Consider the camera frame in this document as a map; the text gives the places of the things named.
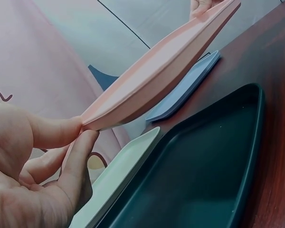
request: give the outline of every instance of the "dark wooden table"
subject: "dark wooden table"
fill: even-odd
[[[212,73],[169,120],[149,125],[167,132],[237,88],[259,83],[266,116],[255,180],[242,227],[285,228],[285,3],[221,50]]]

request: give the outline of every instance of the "pink tray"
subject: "pink tray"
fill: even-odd
[[[114,127],[149,111],[181,81],[239,6],[240,0],[224,0],[162,39],[82,114],[84,128]]]

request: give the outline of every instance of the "black tray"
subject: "black tray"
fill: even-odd
[[[99,228],[226,228],[243,212],[265,98],[256,84],[173,127],[99,221]]]

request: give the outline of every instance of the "hand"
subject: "hand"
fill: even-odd
[[[199,17],[223,0],[191,0],[190,20]]]
[[[54,121],[0,104],[0,228],[69,226],[92,196],[86,163],[98,132],[78,137],[81,126],[78,117]],[[40,185],[77,137],[59,179]],[[55,149],[28,160],[33,148]]]

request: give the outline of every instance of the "pink fabric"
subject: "pink fabric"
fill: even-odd
[[[48,118],[80,115],[101,93],[91,72],[31,0],[0,0],[0,102]],[[100,133],[108,163],[129,141],[122,127]]]

